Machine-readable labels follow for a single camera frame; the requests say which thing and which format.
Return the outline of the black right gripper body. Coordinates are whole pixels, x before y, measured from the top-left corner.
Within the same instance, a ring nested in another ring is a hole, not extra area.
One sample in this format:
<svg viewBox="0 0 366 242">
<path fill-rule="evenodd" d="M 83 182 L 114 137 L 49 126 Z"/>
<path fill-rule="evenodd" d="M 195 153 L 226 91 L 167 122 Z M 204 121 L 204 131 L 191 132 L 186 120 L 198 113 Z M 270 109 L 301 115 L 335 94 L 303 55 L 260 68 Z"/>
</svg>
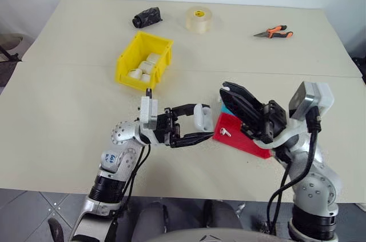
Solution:
<svg viewBox="0 0 366 242">
<path fill-rule="evenodd" d="M 274 100 L 270 100 L 263 107 L 262 131 L 260 141 L 271 143 L 287 125 L 285 110 Z"/>
</svg>

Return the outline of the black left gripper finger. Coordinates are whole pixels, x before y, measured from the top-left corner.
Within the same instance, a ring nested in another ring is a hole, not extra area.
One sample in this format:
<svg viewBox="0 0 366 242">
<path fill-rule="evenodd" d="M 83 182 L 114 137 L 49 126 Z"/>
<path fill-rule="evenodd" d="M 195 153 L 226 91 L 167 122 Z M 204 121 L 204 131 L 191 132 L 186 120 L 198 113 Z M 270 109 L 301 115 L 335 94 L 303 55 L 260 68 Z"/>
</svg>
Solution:
<svg viewBox="0 0 366 242">
<path fill-rule="evenodd" d="M 194 115 L 194 108 L 197 104 L 185 104 L 171 108 L 172 114 L 175 117 Z"/>
<path fill-rule="evenodd" d="M 186 146 L 197 145 L 203 141 L 210 139 L 214 135 L 213 132 L 189 133 L 182 138 L 172 138 L 170 140 L 171 148 L 182 148 Z"/>
</svg>

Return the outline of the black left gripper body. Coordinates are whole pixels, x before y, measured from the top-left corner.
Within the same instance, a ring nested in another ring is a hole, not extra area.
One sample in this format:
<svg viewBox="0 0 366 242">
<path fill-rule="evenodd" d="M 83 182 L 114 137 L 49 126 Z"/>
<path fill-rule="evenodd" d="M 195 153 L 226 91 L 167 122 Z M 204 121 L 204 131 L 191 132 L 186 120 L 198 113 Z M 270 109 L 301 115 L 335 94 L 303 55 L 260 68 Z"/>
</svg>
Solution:
<svg viewBox="0 0 366 242">
<path fill-rule="evenodd" d="M 175 108 L 165 108 L 163 114 L 157 116 L 156 139 L 158 143 L 171 148 L 178 148 L 180 125 L 176 123 L 178 114 Z"/>
</svg>

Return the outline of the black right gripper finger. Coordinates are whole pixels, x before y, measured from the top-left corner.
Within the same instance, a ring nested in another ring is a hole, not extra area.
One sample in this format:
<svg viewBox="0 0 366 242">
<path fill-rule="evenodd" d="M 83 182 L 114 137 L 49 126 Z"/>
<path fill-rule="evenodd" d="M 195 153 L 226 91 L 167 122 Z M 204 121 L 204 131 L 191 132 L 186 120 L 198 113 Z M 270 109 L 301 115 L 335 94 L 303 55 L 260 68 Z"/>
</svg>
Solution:
<svg viewBox="0 0 366 242">
<path fill-rule="evenodd" d="M 262 131 L 262 108 L 254 108 L 243 97 L 226 89 L 220 89 L 220 96 L 227 109 L 241 120 L 241 131 L 251 139 L 259 139 Z"/>
<path fill-rule="evenodd" d="M 229 92 L 235 93 L 247 100 L 254 108 L 262 108 L 263 104 L 258 101 L 245 87 L 238 84 L 225 81 L 222 83 L 224 88 L 228 88 Z"/>
</svg>

